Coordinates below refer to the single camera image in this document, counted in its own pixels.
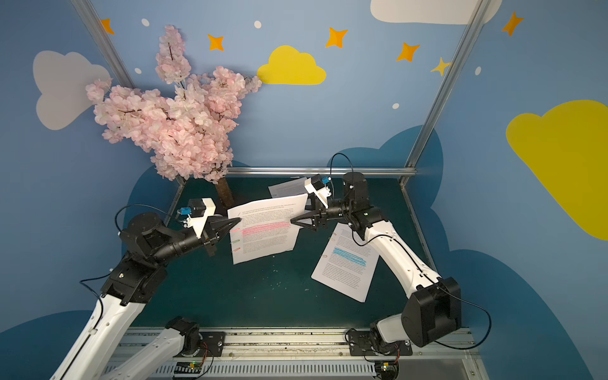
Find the blue highlighted paper document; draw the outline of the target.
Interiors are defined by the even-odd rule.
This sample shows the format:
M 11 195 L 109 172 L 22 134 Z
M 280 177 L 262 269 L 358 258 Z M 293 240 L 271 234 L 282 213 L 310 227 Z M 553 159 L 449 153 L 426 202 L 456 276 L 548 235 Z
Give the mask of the blue highlighted paper document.
M 352 235 L 348 225 L 336 225 L 311 278 L 357 302 L 365 302 L 379 254 Z

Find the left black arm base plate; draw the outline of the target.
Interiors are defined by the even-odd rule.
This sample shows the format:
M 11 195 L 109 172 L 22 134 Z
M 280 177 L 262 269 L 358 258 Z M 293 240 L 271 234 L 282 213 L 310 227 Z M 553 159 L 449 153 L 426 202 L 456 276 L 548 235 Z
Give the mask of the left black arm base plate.
M 190 332 L 185 336 L 184 347 L 177 355 L 190 358 L 203 356 L 220 357 L 223 352 L 225 339 L 226 333 L 222 331 Z

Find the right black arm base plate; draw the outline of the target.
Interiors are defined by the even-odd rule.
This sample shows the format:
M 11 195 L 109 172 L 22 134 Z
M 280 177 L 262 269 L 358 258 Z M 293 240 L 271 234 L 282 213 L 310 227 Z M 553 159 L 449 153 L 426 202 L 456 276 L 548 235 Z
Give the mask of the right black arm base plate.
M 351 356 L 411 356 L 413 349 L 409 340 L 386 343 L 375 330 L 348 329 L 345 341 Z

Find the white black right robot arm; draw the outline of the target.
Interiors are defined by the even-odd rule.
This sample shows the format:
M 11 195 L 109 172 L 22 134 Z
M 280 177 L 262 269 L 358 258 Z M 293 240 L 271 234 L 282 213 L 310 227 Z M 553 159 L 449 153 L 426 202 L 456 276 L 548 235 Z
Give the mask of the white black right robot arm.
M 451 277 L 442 278 L 416 256 L 381 210 L 370 203 L 363 174 L 343 176 L 343 196 L 333 198 L 329 178 L 317 174 L 305 181 L 312 209 L 291 223 L 316 231 L 329 220 L 346 223 L 359 246 L 375 249 L 396 276 L 408 298 L 404 310 L 370 326 L 374 353 L 391 355 L 410 342 L 424 347 L 462 326 L 461 288 Z

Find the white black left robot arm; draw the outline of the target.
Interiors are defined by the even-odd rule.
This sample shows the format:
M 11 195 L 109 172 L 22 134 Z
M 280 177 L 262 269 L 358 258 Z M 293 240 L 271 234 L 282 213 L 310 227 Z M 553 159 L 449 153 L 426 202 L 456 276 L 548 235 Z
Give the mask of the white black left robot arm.
M 222 215 L 190 218 L 175 231 L 153 212 L 136 215 L 120 231 L 128 246 L 109 273 L 87 325 L 72 345 L 53 379 L 99 379 L 131 323 L 167 277 L 167 265 L 201 247 L 209 253 L 240 221 Z

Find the pink highlighted paper document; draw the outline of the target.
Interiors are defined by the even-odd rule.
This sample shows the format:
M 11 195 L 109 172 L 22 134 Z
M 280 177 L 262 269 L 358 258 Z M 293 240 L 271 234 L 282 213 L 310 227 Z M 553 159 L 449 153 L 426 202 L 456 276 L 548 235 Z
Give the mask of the pink highlighted paper document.
M 230 232 L 233 263 L 293 250 L 300 228 L 290 220 L 305 212 L 307 199 L 305 194 L 262 199 L 229 209 L 229 218 L 242 219 Z

